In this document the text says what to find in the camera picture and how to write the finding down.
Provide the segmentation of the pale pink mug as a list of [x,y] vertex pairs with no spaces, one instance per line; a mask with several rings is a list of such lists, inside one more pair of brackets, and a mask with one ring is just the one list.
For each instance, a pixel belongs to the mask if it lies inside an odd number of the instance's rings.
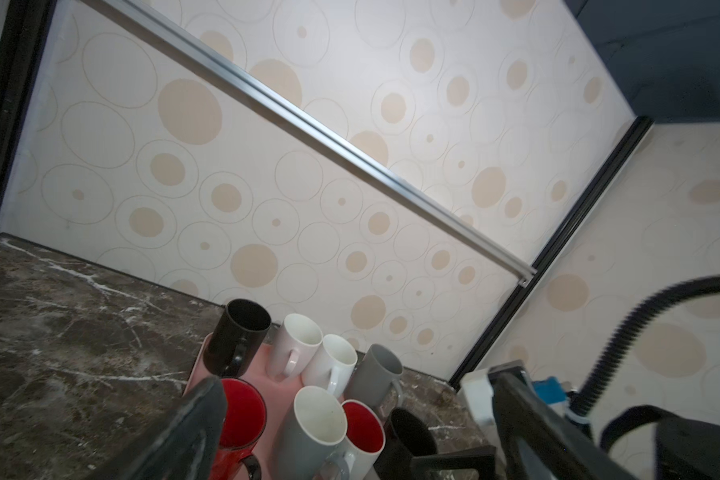
[[323,341],[318,324],[305,315],[288,314],[275,336],[266,365],[267,376],[283,382],[299,376]]

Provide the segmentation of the red glass cup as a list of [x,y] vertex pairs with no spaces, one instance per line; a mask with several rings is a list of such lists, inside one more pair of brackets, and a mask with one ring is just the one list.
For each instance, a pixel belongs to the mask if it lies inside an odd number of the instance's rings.
[[253,450],[267,424],[265,400],[241,379],[223,378],[222,387],[227,410],[209,478],[234,479],[244,468],[248,479],[261,479],[262,467]]

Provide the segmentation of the pink rectangular tray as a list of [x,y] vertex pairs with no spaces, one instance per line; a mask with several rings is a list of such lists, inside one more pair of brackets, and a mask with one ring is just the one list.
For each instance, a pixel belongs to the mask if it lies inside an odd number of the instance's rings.
[[[202,358],[211,337],[212,333],[204,338],[182,395],[186,394],[194,385],[210,375],[203,364]],[[290,405],[293,403],[296,393],[303,387],[300,377],[275,382],[266,375],[265,367],[270,349],[270,345],[262,344],[252,364],[242,376],[243,380],[253,385],[262,394],[268,412],[266,428],[253,450],[253,453],[260,462],[262,462],[262,479],[273,478],[269,472],[270,460],[273,458],[273,442]],[[363,477],[359,477],[358,479],[380,479],[373,467],[375,459],[372,460],[369,470]]]

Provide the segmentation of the white mug with handle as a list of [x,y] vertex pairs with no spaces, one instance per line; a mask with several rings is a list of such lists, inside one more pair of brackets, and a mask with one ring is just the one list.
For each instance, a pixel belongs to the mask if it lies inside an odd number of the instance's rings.
[[316,386],[339,398],[354,371],[358,356],[352,344],[336,334],[327,334],[301,373],[304,386]]

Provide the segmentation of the white black upside-down mug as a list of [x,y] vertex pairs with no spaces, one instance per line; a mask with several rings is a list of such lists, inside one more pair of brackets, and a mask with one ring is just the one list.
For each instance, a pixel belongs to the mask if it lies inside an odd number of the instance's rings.
[[438,453],[434,437],[427,425],[409,410],[394,408],[385,424],[386,444],[374,463],[380,479],[430,479],[429,473],[414,473],[415,457]]

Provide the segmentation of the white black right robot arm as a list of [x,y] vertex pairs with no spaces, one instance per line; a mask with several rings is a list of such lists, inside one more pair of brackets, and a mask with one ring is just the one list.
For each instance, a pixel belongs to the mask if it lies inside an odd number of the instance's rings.
[[627,434],[653,424],[656,479],[720,479],[720,425],[651,405],[629,408],[603,429],[598,445],[549,408],[514,404],[497,415],[509,479],[631,479],[609,452]]

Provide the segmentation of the tall grey mug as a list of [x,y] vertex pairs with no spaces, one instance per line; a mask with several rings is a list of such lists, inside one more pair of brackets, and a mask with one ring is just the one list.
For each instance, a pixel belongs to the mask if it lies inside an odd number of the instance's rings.
[[391,350],[380,344],[372,344],[357,364],[344,391],[344,398],[358,400],[381,414],[381,406],[387,394],[394,390],[396,407],[401,408],[404,403],[400,384],[403,372],[402,362]]

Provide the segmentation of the white mug front row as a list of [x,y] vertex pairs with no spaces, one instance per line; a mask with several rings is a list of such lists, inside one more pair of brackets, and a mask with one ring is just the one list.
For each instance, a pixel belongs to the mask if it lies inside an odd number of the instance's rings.
[[383,425],[377,415],[358,400],[345,400],[342,408],[347,432],[328,456],[316,479],[365,479],[386,443]]

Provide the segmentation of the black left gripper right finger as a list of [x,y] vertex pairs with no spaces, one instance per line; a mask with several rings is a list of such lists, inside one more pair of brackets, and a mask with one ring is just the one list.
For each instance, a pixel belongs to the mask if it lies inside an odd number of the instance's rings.
[[493,384],[508,479],[630,479],[587,437],[511,374]]

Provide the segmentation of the black mug white rim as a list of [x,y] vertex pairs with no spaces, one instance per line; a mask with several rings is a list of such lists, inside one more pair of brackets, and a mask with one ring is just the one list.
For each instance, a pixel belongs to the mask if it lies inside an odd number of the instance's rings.
[[228,302],[203,353],[213,375],[238,378],[246,373],[262,345],[272,319],[260,304],[248,299]]

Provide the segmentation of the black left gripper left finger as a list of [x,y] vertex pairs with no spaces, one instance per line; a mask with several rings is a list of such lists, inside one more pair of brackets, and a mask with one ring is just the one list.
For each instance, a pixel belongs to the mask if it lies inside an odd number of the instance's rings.
[[203,379],[90,479],[207,479],[227,411],[221,379]]

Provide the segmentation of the small grey mug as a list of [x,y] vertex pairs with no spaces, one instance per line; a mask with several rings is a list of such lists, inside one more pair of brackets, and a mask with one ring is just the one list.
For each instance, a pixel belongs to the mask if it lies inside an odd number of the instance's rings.
[[346,414],[333,394],[317,386],[301,388],[273,441],[270,476],[315,479],[330,466],[335,479],[348,479],[350,464],[339,451],[347,431]]

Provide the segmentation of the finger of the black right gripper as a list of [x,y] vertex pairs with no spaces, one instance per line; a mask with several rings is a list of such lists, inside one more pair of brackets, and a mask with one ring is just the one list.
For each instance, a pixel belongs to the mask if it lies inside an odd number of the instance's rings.
[[414,479],[426,479],[431,472],[474,470],[480,480],[496,477],[496,448],[480,446],[458,452],[416,456],[410,463]]

